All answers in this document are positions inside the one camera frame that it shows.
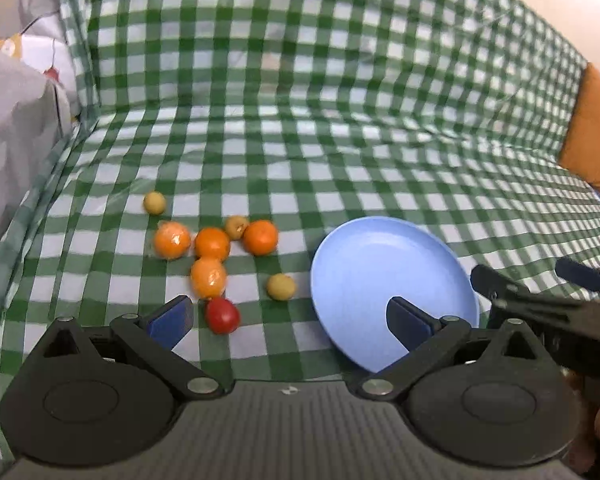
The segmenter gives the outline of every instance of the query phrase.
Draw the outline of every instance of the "green and white checkered cloth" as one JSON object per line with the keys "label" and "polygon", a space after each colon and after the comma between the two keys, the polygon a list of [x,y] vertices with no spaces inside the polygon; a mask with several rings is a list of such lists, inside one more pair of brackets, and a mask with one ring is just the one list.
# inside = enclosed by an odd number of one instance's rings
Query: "green and white checkered cloth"
{"label": "green and white checkered cloth", "polygon": [[[242,326],[215,336],[198,313],[178,345],[223,381],[351,369],[308,271],[353,218],[415,222],[467,271],[533,290],[583,295],[558,256],[600,266],[600,202],[555,163],[586,62],[518,0],[62,0],[62,18],[82,129],[0,246],[0,397],[56,316],[192,294],[192,258],[152,254],[152,189],[192,232],[232,214],[280,228],[275,254],[226,262]],[[288,304],[264,293],[276,272],[299,284]]]}

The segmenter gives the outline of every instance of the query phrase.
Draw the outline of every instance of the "red tomato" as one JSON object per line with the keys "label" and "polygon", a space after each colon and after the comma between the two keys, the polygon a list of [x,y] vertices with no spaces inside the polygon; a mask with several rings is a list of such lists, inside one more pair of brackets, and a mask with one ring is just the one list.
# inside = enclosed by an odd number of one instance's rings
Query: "red tomato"
{"label": "red tomato", "polygon": [[206,304],[205,319],[214,334],[229,334],[240,326],[240,311],[225,298],[213,298]]}

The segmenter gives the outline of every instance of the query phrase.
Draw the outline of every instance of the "silver bolt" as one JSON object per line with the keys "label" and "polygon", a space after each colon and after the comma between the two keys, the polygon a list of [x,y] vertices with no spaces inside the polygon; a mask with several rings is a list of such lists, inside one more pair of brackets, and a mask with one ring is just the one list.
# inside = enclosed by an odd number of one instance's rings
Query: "silver bolt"
{"label": "silver bolt", "polygon": [[196,377],[187,383],[189,391],[200,395],[212,394],[218,389],[218,386],[220,386],[218,381],[211,377]]}
{"label": "silver bolt", "polygon": [[381,397],[390,394],[394,386],[384,379],[369,379],[362,383],[362,389],[369,395]]}

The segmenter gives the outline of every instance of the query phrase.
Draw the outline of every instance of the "blue plate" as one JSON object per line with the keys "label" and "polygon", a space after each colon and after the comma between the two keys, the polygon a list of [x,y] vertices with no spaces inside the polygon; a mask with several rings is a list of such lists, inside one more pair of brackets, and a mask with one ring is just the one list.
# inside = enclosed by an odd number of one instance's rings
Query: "blue plate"
{"label": "blue plate", "polygon": [[478,326],[477,297],[452,251],[405,220],[371,216],[339,226],[311,266],[315,311],[333,343],[378,372],[407,354],[389,332],[386,304],[401,296],[430,316]]}

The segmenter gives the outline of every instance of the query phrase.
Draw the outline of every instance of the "orange fabric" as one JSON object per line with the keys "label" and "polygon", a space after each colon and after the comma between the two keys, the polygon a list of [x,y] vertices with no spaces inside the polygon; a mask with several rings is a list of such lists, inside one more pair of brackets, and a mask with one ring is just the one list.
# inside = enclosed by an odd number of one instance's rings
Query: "orange fabric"
{"label": "orange fabric", "polygon": [[600,72],[587,65],[558,163],[600,191]]}

